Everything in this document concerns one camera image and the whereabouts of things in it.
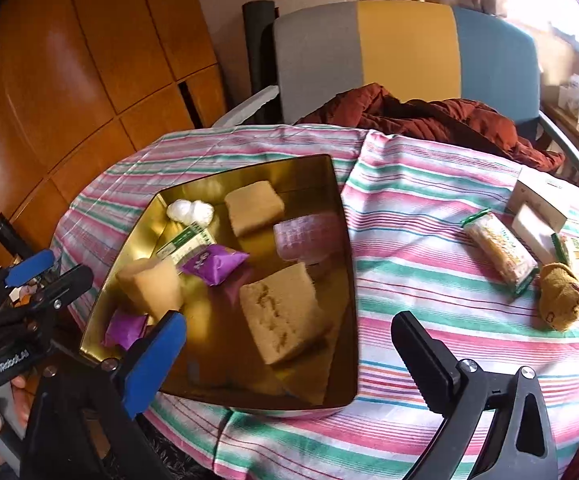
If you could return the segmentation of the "yellow knitted sock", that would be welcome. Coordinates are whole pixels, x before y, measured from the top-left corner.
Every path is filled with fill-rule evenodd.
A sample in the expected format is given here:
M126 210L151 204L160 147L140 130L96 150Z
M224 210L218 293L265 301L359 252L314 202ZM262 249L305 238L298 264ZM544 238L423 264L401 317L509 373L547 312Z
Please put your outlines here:
M539 313L544 322L565 333L579 320L579 280L564 263L545 264L539 272Z

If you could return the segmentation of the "small cracker snack packet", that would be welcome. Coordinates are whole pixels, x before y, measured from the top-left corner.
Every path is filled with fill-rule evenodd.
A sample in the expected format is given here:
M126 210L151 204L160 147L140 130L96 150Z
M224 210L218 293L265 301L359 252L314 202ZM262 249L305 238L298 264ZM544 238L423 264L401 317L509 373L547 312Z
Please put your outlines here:
M566 234L553 233L551 240L560 263L569 266L579 276L579 240Z

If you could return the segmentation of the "purple sachet near edge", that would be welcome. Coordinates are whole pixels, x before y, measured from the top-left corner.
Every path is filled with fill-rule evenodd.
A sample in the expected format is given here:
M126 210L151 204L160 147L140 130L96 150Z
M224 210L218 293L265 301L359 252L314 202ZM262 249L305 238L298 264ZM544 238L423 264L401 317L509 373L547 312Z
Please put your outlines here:
M102 344L106 348L120 347L128 351L143 337L148 326L148 315L136 315L117 309L107 324Z

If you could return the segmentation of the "small yellow sponge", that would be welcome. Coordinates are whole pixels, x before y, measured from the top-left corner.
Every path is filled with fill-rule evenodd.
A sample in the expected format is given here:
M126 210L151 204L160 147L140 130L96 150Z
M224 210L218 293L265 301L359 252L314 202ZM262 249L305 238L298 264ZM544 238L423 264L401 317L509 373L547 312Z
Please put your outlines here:
M169 257L134 260L116 273L116 280L133 306L156 321L183 305L182 282Z

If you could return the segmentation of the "striped pink green tablecloth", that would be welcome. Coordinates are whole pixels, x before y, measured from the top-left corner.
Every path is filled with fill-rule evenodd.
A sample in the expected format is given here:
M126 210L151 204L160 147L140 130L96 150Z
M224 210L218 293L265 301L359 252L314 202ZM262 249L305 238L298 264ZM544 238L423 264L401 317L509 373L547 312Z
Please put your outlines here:
M148 420L229 479L399 479L440 419L427 410L389 338L411 311L459 358L485 370L535 369L566 466L579 446L579 321L546 328L537 293L508 300L462 221L502 214L518 164L467 148L323 126L175 132L107 169L70 204L52 247L63 269L105 278L148 201L167 186L257 162L331 155L348 218L360 328L360 391L322 419L270 419L159 396ZM567 186L567 231L579 236L579 188Z

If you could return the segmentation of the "green white small box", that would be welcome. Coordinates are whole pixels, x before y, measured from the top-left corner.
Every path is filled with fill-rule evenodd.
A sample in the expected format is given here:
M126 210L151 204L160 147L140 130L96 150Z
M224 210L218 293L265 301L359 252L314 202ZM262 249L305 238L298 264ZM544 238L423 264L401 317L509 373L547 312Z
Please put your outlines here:
M175 266L191 257L198 248L215 244L216 240L204 226L194 222L183 229L172 240L157 249L155 257L164 260L170 258Z

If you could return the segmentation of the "purple sachet packet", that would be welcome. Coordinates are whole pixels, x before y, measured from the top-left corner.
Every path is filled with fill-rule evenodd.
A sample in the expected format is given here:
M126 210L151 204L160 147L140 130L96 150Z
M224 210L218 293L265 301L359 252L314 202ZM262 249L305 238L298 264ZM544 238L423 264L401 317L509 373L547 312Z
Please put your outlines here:
M246 252L210 244L192 250L177 264L177 270L180 273L200 278L206 285L217 286L222 284L249 256Z

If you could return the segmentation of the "large cracker snack packet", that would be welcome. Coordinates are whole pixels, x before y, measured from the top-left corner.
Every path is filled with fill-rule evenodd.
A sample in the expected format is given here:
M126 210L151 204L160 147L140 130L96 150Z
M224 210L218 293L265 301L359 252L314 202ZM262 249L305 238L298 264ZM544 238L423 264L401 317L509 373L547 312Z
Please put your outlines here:
M538 263L523 243L489 209L471 214L461 226L486 254L513 295L521 295L538 273Z

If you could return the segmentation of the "white cotton ball bag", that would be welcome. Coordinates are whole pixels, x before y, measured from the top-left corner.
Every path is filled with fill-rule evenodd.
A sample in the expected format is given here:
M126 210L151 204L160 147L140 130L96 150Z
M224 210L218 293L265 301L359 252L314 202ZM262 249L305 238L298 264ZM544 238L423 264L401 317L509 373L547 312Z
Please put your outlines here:
M175 200L166 209L168 218L185 226L197 223L202 228L207 228L214 218L214 207L201 200Z

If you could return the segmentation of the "large yellow sponge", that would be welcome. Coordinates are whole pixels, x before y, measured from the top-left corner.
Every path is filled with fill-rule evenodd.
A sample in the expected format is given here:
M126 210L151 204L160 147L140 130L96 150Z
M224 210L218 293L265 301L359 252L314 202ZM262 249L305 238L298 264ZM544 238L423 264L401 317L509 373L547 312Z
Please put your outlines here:
M243 285L240 305L254 343L267 365L287 361L332 327L320 307L306 264L299 262Z

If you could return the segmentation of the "gold metal tray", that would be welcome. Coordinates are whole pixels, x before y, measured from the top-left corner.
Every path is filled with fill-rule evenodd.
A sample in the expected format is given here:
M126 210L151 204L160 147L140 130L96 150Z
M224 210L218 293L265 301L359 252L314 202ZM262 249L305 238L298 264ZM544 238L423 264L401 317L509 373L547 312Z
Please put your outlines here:
M103 344L113 313L132 308L117 285L117 272L133 260L155 256L181 232L181 226L167 218L169 204L178 198L202 200L215 208L209 226L214 240L250 258L218 286L208 286L196 276L181 276L186 345L162 385L163 392L276 417L324 416L349 405L358 392L359 344L355 271L347 233L340 235L333 255L309 270L318 304L333 323L325 336L293 359L268 366L247 326L240 288L288 266L276 252L270 226L243 238L231 230L224 196L257 181L270 182L285 204L288 219L319 212L345 215L333 161L326 154L261 162L162 188L145 206L107 273L81 339L81 353L94 362L122 355L122 348Z

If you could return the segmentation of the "white cardboard box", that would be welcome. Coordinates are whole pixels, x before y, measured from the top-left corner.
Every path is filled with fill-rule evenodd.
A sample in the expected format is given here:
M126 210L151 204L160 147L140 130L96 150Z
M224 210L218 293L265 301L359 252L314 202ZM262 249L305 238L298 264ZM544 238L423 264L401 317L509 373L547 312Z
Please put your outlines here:
M513 214L512 231L541 264L559 260L552 237L567 220L553 191L553 186L520 174L506 203L506 210Z

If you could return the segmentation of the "wooden wardrobe panels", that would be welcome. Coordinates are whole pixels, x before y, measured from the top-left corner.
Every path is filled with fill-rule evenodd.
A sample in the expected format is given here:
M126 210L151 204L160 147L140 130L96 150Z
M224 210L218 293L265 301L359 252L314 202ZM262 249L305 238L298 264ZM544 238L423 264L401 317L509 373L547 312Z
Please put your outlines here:
M0 217L45 248L107 167L226 109L200 0L6 0Z

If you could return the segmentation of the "yellow sponge block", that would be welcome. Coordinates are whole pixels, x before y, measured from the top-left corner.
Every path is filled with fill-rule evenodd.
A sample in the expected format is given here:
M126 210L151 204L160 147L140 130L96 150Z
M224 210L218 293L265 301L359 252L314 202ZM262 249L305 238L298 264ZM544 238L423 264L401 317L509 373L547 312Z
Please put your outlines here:
M233 233L244 236L284 216L285 206L267 180L242 186L224 197Z

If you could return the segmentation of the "rust red jacket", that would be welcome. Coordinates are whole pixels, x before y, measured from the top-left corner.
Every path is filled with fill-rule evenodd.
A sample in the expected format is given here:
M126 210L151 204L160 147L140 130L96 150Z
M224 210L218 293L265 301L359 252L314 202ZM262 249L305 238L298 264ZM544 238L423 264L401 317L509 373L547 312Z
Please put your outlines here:
M373 129L457 145L543 172L558 170L566 160L562 153L536 148L518 134L510 118L482 102L468 99L401 102L380 84L338 93L299 122Z

